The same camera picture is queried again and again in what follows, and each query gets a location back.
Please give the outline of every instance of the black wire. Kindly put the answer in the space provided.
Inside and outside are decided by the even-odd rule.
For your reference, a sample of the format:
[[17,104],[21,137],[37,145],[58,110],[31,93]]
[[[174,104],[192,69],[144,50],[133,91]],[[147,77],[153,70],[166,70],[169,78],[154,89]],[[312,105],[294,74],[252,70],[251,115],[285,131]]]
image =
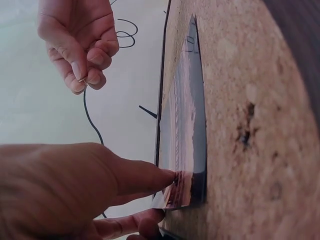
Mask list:
[[[101,143],[102,145],[104,145],[104,140],[103,140],[103,138],[102,138],[102,136],[101,136],[98,128],[94,125],[94,123],[92,122],[92,120],[91,120],[91,118],[90,118],[90,115],[89,115],[89,112],[88,112],[88,107],[87,107],[87,101],[86,101],[86,92],[87,92],[87,90],[85,90],[85,91],[83,92],[83,105],[84,105],[84,110],[85,110],[86,117],[88,118],[88,121],[89,121],[90,125],[93,127],[93,129],[95,130],[95,132],[98,134],[100,143]],[[104,212],[102,213],[102,216],[103,216],[105,219],[107,219],[107,216],[106,216],[106,214],[105,214]]]

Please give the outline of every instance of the black cable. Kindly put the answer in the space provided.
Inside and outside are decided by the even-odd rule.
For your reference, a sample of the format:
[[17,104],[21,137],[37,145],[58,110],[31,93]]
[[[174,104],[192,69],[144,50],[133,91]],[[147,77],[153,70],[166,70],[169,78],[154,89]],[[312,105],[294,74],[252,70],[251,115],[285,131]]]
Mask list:
[[104,140],[102,139],[102,136],[101,136],[98,128],[94,125],[94,123],[92,122],[92,120],[91,120],[91,118],[90,118],[90,115],[89,115],[89,112],[88,112],[88,108],[87,108],[86,92],[87,92],[87,90],[85,90],[85,91],[83,92],[83,105],[84,105],[84,110],[85,110],[86,117],[88,118],[90,125],[93,127],[93,129],[95,130],[95,132],[98,134],[100,143],[101,143],[102,145],[104,145]]

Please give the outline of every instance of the hand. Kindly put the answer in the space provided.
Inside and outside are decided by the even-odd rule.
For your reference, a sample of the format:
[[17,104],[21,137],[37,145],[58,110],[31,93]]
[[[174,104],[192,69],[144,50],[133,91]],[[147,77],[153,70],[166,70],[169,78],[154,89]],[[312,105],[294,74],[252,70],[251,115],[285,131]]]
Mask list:
[[0,234],[13,240],[114,239],[138,228],[149,238],[157,234],[162,211],[92,219],[110,206],[156,193],[175,178],[171,171],[121,158],[95,143],[3,145],[0,166]]
[[109,0],[39,0],[38,35],[74,94],[105,85],[102,70],[119,50]]

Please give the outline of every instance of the cork board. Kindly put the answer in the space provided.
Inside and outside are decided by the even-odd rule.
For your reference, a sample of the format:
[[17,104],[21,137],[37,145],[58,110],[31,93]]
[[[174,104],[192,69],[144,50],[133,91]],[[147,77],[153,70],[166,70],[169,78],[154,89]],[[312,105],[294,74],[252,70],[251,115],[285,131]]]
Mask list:
[[[207,201],[168,212],[162,223],[186,239],[320,237],[320,111],[312,94],[319,86],[319,63],[311,63],[313,71],[301,67],[303,49],[292,51],[295,44],[284,36],[297,32],[281,31],[286,16],[270,11],[283,15],[286,4],[298,1],[279,1],[280,8],[265,2],[171,2],[162,107],[191,14],[197,18],[204,78]],[[317,43],[315,38],[306,44]],[[318,59],[319,47],[312,50],[304,51]]]

